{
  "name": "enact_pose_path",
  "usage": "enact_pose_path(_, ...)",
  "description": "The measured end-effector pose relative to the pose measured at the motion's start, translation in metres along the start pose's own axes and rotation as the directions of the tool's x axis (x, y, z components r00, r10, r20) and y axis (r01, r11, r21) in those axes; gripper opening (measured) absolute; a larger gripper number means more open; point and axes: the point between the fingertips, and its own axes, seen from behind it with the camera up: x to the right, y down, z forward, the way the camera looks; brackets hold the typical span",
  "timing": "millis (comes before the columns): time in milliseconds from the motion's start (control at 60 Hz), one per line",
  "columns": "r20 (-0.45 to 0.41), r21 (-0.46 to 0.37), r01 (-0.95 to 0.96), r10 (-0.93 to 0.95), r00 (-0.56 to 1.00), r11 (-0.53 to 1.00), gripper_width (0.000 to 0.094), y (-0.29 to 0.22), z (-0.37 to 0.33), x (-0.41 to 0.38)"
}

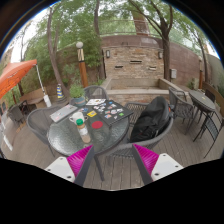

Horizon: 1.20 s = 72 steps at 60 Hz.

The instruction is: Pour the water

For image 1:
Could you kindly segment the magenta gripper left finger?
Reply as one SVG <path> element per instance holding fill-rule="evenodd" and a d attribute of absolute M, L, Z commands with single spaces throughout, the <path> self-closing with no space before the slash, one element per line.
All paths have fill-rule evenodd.
<path fill-rule="evenodd" d="M 69 157 L 58 157 L 46 171 L 82 186 L 94 157 L 94 146 L 87 146 Z"/>

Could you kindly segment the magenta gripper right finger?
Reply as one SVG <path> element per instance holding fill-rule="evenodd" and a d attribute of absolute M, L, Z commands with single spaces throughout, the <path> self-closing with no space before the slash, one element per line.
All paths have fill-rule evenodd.
<path fill-rule="evenodd" d="M 183 169 L 167 153 L 157 154 L 137 144 L 132 145 L 132 153 L 145 185 Z"/>

